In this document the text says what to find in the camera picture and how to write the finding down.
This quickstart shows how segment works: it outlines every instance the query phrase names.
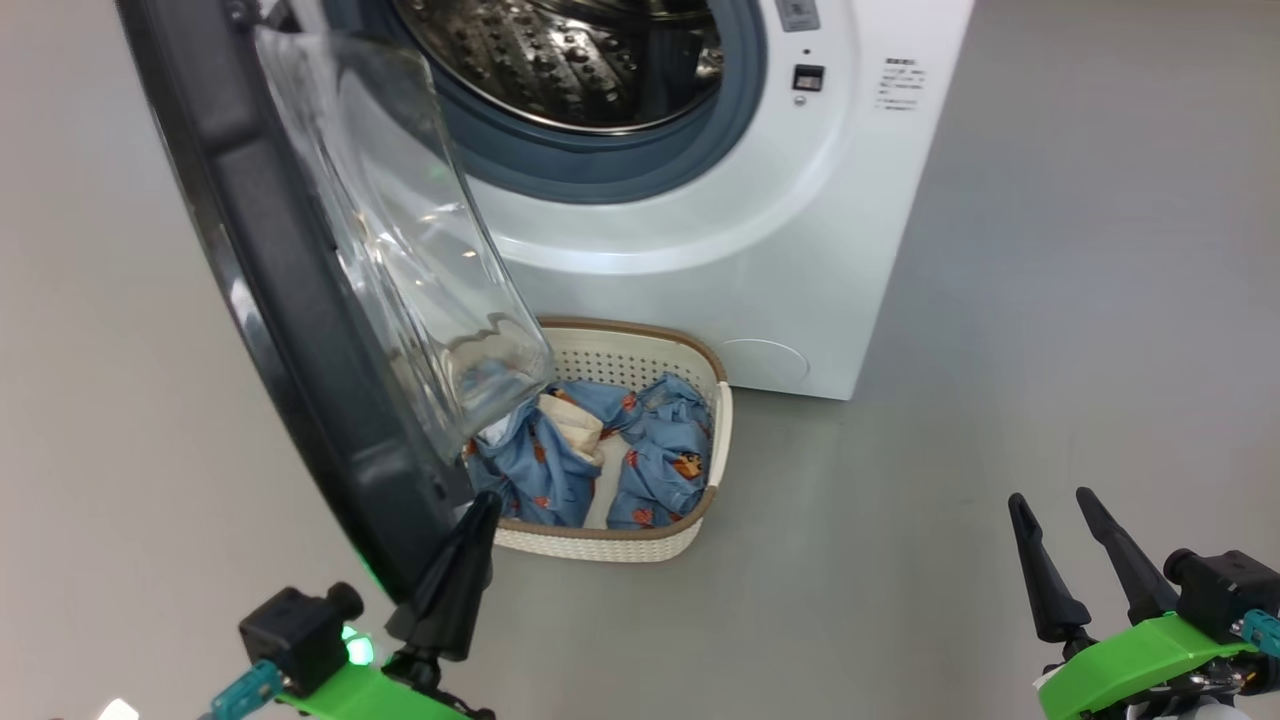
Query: perforated stainless steel surface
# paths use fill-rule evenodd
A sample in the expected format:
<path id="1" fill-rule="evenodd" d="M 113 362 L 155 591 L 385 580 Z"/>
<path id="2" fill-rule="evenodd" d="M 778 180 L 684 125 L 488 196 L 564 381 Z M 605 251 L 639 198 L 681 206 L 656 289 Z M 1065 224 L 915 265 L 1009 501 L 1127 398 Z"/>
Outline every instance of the perforated stainless steel surface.
<path id="1" fill-rule="evenodd" d="M 719 86 L 704 0 L 393 0 L 466 87 L 536 124 L 620 135 L 669 122 Z"/>

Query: laundry basket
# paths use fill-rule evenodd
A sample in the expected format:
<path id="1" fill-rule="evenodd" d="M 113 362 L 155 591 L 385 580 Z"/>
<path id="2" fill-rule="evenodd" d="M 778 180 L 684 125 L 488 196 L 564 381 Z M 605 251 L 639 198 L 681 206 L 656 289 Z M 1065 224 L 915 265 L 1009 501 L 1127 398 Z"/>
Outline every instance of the laundry basket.
<path id="1" fill-rule="evenodd" d="M 728 459 L 733 397 L 719 359 L 698 340 L 675 331 L 577 318 L 539 322 L 556 356 L 557 379 L 594 380 L 640 391 L 663 373 L 672 373 L 701 393 L 716 423 L 707 491 L 692 512 L 666 528 L 557 528 L 503 518 L 494 542 L 539 555 L 604 562 L 659 562 L 680 555 L 698 537 Z"/>

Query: washing machine door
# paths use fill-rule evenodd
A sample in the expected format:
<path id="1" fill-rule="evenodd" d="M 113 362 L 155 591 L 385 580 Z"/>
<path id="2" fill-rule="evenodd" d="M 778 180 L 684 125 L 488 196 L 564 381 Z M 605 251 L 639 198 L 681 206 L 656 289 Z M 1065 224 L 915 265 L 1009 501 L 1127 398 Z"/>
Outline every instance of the washing machine door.
<path id="1" fill-rule="evenodd" d="M 550 375 L 451 160 L 426 60 L 278 32 L 253 0 L 119 10 L 262 382 L 356 550 L 402 602 L 471 497 L 465 439 Z"/>

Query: floor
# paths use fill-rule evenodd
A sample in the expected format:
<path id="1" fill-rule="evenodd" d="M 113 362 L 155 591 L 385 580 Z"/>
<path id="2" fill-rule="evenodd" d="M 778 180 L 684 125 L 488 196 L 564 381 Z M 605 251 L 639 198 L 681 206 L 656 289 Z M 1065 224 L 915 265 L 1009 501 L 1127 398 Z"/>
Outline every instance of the floor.
<path id="1" fill-rule="evenodd" d="M 283 584 L 388 611 L 227 319 L 113 22 L 0 9 L 13 717 L 196 717 Z M 675 561 L 497 552 L 448 688 L 520 720 L 1030 719 L 1057 650 L 1009 493 L 1094 634 L 1124 601 L 1076 486 L 1157 562 L 1280 566 L 1277 36 L 1266 1 L 979 0 L 855 400 L 740 392 Z"/>

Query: glowing green led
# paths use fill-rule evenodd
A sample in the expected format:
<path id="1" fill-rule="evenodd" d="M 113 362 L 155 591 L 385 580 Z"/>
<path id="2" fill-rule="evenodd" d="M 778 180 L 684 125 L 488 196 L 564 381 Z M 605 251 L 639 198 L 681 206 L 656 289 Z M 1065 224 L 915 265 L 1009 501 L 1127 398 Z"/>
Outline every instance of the glowing green led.
<path id="1" fill-rule="evenodd" d="M 347 643 L 347 660 L 352 665 L 374 664 L 374 641 L 351 625 L 343 625 L 342 639 Z"/>

